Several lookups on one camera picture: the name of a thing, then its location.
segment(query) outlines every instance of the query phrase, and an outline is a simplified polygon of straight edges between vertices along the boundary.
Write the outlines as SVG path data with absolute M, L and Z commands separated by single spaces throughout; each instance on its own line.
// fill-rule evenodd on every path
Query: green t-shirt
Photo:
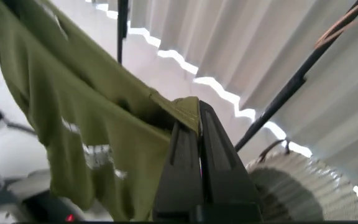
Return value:
M 0 0 L 0 66 L 47 149 L 52 192 L 149 219 L 174 120 L 198 133 L 198 99 L 166 100 L 46 0 Z

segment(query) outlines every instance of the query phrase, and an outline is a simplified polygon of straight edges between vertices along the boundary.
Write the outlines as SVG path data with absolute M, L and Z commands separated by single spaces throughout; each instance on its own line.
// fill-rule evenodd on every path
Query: curtain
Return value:
M 104 0 L 116 9 L 116 0 Z M 131 29 L 146 28 L 162 52 L 175 50 L 239 96 L 240 110 L 264 112 L 354 0 L 141 0 Z M 295 143 L 358 185 L 358 23 L 306 74 L 307 82 L 271 119 Z

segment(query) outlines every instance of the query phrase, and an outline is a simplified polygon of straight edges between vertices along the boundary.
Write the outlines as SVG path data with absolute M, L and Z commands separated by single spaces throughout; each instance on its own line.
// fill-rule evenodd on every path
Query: bright light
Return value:
M 108 4 L 99 4 L 96 6 L 97 9 L 106 11 L 106 14 L 108 17 L 112 19 L 118 18 L 118 12 L 114 11 L 108 11 Z M 150 45 L 153 45 L 155 47 L 160 47 L 161 40 L 155 37 L 150 36 L 150 32 L 146 28 L 131 28 L 131 22 L 128 21 L 128 34 L 135 34 L 135 35 L 142 35 L 147 43 Z M 198 67 L 185 62 L 185 59 L 183 56 L 181 56 L 177 51 L 175 50 L 159 50 L 157 52 L 157 55 L 160 57 L 170 57 L 175 59 L 181 68 L 184 70 L 196 75 L 198 71 Z M 203 85 L 209 85 L 213 90 L 216 91 L 216 93 L 222 98 L 225 99 L 233 104 L 234 107 L 234 113 L 236 117 L 247 117 L 250 118 L 252 122 L 255 121 L 255 110 L 253 109 L 245 109 L 240 111 L 239 110 L 239 102 L 240 102 L 240 96 L 237 96 L 233 93 L 230 93 L 223 89 L 223 87 L 218 83 L 214 78 L 212 77 L 201 77 L 201 78 L 195 78 L 193 80 L 195 83 L 203 84 Z M 277 126 L 277 124 L 269 121 L 264 125 L 264 128 L 267 128 L 271 130 L 271 132 L 278 138 L 278 139 L 285 139 L 287 136 L 280 127 Z M 290 149 L 294 152 L 297 152 L 299 154 L 304 155 L 305 157 L 310 158 L 313 154 L 311 153 L 310 149 L 304 146 L 300 146 L 295 142 L 290 142 L 289 145 Z M 353 188 L 353 191 L 358 196 L 358 186 L 355 186 Z

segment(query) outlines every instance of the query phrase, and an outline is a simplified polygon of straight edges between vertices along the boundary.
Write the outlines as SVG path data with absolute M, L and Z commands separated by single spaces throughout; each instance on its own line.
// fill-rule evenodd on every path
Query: woven basket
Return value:
M 269 153 L 286 141 L 285 152 Z M 321 161 L 290 152 L 279 140 L 246 169 L 265 204 L 265 221 L 358 220 L 349 179 Z

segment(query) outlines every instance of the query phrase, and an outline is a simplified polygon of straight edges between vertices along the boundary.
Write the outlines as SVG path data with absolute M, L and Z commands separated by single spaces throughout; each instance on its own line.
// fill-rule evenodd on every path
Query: white floor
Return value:
M 53 0 L 53 2 L 115 57 L 115 20 L 108 18 L 105 12 L 96 10 L 91 4 L 82 0 Z M 247 116 L 236 117 L 232 103 L 221 98 L 210 86 L 195 83 L 193 75 L 182 69 L 176 60 L 159 57 L 158 49 L 149 44 L 153 41 L 153 39 L 145 39 L 142 35 L 129 35 L 124 43 L 123 65 L 136 77 L 170 100 L 193 95 L 209 103 L 218 114 L 233 144 L 238 142 L 252 120 Z M 27 124 L 24 115 L 6 88 L 1 71 L 0 110 L 11 121 Z M 255 159 L 276 139 L 271 130 L 263 128 L 241 151 L 243 162 L 247 163 Z M 26 176 L 35 170 L 47 168 L 45 149 L 36 138 L 0 125 L 0 174 L 2 176 Z

